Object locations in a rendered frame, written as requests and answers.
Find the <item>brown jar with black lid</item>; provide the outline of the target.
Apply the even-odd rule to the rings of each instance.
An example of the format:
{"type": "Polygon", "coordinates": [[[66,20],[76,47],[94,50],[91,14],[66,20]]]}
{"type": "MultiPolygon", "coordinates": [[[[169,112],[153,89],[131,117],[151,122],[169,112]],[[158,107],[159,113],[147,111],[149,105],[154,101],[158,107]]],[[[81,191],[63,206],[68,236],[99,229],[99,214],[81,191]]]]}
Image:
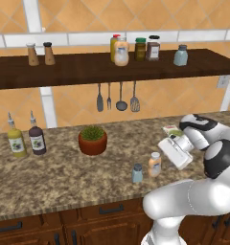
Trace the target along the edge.
{"type": "Polygon", "coordinates": [[[150,35],[148,39],[146,59],[149,61],[158,60],[159,51],[160,51],[160,36],[150,35]]]}

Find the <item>pale blue shaker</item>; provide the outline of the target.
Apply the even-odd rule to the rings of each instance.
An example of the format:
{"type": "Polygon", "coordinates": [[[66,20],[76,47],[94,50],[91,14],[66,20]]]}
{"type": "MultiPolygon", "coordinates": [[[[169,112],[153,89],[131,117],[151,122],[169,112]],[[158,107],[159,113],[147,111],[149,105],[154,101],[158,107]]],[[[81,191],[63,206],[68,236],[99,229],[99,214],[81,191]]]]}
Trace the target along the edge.
{"type": "Polygon", "coordinates": [[[143,180],[143,171],[141,164],[135,164],[132,170],[132,182],[139,183],[143,180]]]}
{"type": "Polygon", "coordinates": [[[188,53],[186,45],[179,45],[178,50],[174,54],[173,64],[176,66],[185,66],[188,61],[188,53]]]}

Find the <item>grey hanging spatula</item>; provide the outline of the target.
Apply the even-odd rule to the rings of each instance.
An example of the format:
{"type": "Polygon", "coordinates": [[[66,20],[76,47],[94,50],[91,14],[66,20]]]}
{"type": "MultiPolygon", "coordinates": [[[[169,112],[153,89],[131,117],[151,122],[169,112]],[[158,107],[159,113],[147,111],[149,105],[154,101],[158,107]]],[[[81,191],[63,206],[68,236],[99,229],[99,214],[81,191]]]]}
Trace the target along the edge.
{"type": "Polygon", "coordinates": [[[98,83],[97,109],[98,109],[98,112],[104,111],[104,100],[101,94],[101,84],[100,83],[98,83]]]}

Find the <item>grey hanging fork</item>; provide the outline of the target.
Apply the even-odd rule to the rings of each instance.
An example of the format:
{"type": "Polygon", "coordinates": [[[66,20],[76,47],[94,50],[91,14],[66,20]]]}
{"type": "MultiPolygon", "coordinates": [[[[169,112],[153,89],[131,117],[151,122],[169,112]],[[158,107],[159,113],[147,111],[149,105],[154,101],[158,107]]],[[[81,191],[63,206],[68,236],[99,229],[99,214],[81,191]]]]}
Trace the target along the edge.
{"type": "Polygon", "coordinates": [[[111,109],[111,97],[110,97],[110,94],[111,94],[111,82],[108,83],[108,97],[107,97],[107,100],[106,100],[107,109],[108,110],[111,109]]]}

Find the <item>brown wooden cupboard door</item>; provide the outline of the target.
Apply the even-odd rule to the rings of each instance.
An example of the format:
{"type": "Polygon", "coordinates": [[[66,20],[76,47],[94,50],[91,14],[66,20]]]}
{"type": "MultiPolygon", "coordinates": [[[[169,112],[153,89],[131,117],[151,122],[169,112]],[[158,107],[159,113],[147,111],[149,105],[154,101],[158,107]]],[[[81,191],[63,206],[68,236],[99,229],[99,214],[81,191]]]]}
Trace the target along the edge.
{"type": "Polygon", "coordinates": [[[78,245],[140,245],[152,221],[142,213],[99,222],[66,225],[67,244],[73,245],[71,232],[77,233],[78,245]]]}
{"type": "Polygon", "coordinates": [[[181,222],[179,234],[187,245],[210,245],[216,232],[212,223],[217,218],[217,216],[188,215],[181,222]]]}
{"type": "Polygon", "coordinates": [[[230,245],[230,213],[219,221],[211,245],[230,245]]]}
{"type": "Polygon", "coordinates": [[[61,229],[31,234],[0,236],[0,245],[56,245],[54,235],[59,234],[60,245],[66,245],[61,229]]]}

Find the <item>grey hanging slotted turner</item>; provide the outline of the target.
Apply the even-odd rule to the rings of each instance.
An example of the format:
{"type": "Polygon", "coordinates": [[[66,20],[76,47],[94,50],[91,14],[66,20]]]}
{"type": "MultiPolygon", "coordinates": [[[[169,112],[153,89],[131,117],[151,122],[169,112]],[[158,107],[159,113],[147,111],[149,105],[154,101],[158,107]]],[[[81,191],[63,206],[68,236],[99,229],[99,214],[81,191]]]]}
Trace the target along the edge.
{"type": "Polygon", "coordinates": [[[139,112],[140,111],[140,102],[135,96],[136,92],[136,82],[133,82],[133,95],[130,99],[130,110],[132,112],[139,112]]]}

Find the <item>yellow oil bottle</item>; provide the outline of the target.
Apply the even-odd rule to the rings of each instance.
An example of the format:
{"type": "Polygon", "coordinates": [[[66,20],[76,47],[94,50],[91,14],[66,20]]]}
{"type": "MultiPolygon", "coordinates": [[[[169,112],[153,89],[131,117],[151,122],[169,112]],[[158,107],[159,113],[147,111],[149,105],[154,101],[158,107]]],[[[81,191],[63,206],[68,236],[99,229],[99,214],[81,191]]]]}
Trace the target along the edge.
{"type": "Polygon", "coordinates": [[[10,126],[10,130],[8,131],[8,139],[12,154],[15,157],[25,157],[27,155],[27,149],[24,138],[22,132],[15,127],[11,113],[8,113],[8,124],[10,126]]]}

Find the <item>dark green-capped jar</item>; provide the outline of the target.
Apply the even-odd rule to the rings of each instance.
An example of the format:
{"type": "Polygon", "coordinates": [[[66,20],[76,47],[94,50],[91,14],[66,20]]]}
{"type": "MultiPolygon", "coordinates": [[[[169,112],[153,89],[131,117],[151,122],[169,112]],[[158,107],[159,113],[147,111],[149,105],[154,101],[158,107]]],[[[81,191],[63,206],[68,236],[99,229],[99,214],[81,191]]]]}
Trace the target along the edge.
{"type": "Polygon", "coordinates": [[[135,60],[143,61],[146,56],[146,39],[144,37],[137,37],[135,39],[135,60]]]}

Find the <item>wooden shaker with white top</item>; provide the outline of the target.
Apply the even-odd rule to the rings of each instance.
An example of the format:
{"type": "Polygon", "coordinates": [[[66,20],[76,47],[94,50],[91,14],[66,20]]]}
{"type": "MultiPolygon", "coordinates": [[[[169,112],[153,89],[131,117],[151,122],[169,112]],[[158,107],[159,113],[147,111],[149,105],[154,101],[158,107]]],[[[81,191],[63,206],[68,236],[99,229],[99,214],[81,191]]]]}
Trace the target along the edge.
{"type": "Polygon", "coordinates": [[[28,48],[29,65],[37,66],[39,64],[39,60],[35,51],[35,44],[28,43],[27,48],[28,48]]]}

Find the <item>dark wooden shelf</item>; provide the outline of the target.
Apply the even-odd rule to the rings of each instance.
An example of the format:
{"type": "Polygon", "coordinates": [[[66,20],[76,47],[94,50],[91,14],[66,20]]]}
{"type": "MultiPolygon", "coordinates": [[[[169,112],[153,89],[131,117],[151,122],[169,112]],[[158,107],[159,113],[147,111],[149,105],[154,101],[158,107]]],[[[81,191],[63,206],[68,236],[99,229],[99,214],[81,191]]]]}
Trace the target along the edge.
{"type": "Polygon", "coordinates": [[[116,66],[108,53],[56,55],[54,65],[40,56],[37,66],[31,66],[25,56],[4,56],[0,57],[0,90],[230,75],[230,58],[211,50],[190,50],[182,67],[173,64],[174,54],[174,50],[162,51],[157,61],[137,61],[130,53],[125,67],[116,66]]]}

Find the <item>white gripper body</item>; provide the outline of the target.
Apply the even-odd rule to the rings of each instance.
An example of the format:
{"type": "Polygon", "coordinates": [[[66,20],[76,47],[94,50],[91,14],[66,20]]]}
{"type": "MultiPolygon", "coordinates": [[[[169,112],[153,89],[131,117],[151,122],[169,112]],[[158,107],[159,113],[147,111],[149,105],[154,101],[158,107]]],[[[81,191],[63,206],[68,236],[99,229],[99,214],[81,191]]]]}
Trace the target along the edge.
{"type": "Polygon", "coordinates": [[[167,137],[158,144],[158,147],[179,170],[193,160],[190,152],[194,146],[187,137],[167,137]]]}

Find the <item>dark purple vinegar bottle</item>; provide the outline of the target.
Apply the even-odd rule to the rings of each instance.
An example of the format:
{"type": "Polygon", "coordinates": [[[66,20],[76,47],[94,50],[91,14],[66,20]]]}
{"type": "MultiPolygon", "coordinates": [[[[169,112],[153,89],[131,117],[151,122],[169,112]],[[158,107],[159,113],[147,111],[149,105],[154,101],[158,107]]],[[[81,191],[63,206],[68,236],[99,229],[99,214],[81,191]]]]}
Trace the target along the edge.
{"type": "Polygon", "coordinates": [[[33,153],[35,155],[43,155],[47,151],[43,130],[37,126],[34,114],[31,114],[30,121],[32,127],[29,130],[29,137],[33,153]]]}

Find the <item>brown wooden drawer front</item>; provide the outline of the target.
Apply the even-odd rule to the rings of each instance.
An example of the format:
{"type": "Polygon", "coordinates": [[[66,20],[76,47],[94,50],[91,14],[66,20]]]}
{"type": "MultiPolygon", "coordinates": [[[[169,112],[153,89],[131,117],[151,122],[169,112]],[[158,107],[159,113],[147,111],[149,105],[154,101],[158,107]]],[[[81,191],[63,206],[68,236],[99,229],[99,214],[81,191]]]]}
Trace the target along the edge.
{"type": "Polygon", "coordinates": [[[41,214],[0,221],[0,236],[36,231],[42,227],[43,223],[41,214]]]}
{"type": "Polygon", "coordinates": [[[59,213],[64,224],[75,224],[84,220],[95,220],[110,216],[137,213],[142,209],[142,199],[130,199],[96,206],[78,208],[59,213]]]}

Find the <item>green and white packet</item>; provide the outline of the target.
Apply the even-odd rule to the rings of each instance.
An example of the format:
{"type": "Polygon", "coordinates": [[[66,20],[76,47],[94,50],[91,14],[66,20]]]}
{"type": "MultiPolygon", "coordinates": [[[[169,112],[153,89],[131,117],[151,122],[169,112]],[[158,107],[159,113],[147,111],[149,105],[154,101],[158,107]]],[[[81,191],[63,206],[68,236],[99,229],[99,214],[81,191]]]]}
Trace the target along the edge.
{"type": "Polygon", "coordinates": [[[163,126],[162,129],[168,136],[174,135],[181,137],[183,135],[183,132],[176,125],[163,126]]]}

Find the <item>potted green plant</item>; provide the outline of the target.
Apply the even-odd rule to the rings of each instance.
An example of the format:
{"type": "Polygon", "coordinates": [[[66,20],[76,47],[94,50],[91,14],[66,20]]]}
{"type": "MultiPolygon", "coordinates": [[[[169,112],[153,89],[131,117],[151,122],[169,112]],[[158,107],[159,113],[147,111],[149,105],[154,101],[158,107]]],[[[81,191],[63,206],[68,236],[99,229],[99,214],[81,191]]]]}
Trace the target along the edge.
{"type": "Polygon", "coordinates": [[[106,150],[107,134],[99,126],[86,126],[79,134],[80,151],[86,155],[100,155],[106,150]]]}

